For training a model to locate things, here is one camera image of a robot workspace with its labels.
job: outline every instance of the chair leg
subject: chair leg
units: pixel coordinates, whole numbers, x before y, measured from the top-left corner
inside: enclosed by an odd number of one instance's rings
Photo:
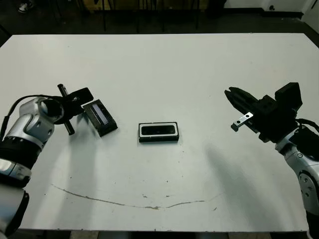
[[[106,31],[106,23],[105,23],[105,3],[102,0],[102,15],[103,15],[103,29]]]
[[[0,24],[0,29],[9,37],[12,36],[1,24]]]
[[[140,0],[138,0],[137,19],[136,19],[136,33],[139,33],[139,32],[140,32]]]
[[[197,0],[197,11],[196,11],[196,29],[198,29],[198,18],[199,18],[199,1]]]
[[[56,15],[55,15],[51,0],[48,0],[48,2],[49,2],[49,5],[50,5],[50,8],[51,8],[51,11],[52,11],[52,14],[53,14],[55,22],[56,22],[56,24],[59,24],[58,19],[56,18]]]
[[[60,15],[60,18],[62,18],[62,14],[61,14],[61,10],[60,10],[59,4],[58,4],[58,0],[55,0],[55,5],[56,5],[56,9],[58,10],[58,13]]]
[[[162,32],[164,32],[165,31],[164,0],[161,0],[161,17],[162,17],[161,30],[162,30]]]
[[[110,10],[113,10],[110,0],[108,0],[108,4],[109,4],[109,6],[110,6]]]

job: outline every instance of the black cable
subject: black cable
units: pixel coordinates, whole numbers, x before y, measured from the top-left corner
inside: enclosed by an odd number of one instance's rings
[[[29,97],[45,97],[45,98],[48,98],[48,99],[53,99],[53,100],[59,101],[57,96],[47,96],[47,95],[30,95],[30,96],[23,96],[23,97],[19,98],[16,102],[14,102],[14,104],[11,106],[11,108],[9,110],[8,115],[5,116],[4,119],[3,119],[2,126],[1,126],[1,131],[0,131],[0,142],[3,140],[4,134],[5,134],[5,130],[6,130],[8,122],[9,122],[9,118],[12,115],[15,107],[22,100],[24,100],[26,98],[29,98]]]
[[[298,122],[299,124],[308,124],[308,125],[314,127],[319,133],[319,126],[315,122],[313,122],[311,120],[308,120],[308,119],[296,119],[296,122]]]

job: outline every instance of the electronic device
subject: electronic device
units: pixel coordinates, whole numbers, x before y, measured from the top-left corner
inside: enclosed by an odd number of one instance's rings
[[[139,142],[178,141],[177,122],[139,124]]]

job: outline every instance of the dark floor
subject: dark floor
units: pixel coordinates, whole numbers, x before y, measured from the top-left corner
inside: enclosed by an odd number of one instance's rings
[[[208,18],[201,12],[196,29],[195,11],[108,11],[104,31],[101,12],[81,14],[75,0],[57,1],[62,18],[53,4],[55,20],[49,0],[37,0],[36,7],[27,14],[17,12],[19,0],[0,0],[0,24],[11,34],[135,34],[138,22],[140,34],[303,32],[319,47],[319,35],[298,18],[264,17],[258,13],[228,13]],[[0,45],[6,40],[0,30]]]

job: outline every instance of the metal bracket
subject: metal bracket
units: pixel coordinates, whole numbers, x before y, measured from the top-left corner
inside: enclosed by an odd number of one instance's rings
[[[236,120],[232,125],[231,128],[237,132],[239,127],[242,126],[243,124],[246,123],[247,120],[249,120],[251,117],[253,117],[254,115],[250,112],[244,114],[241,118],[239,118],[239,120]]]

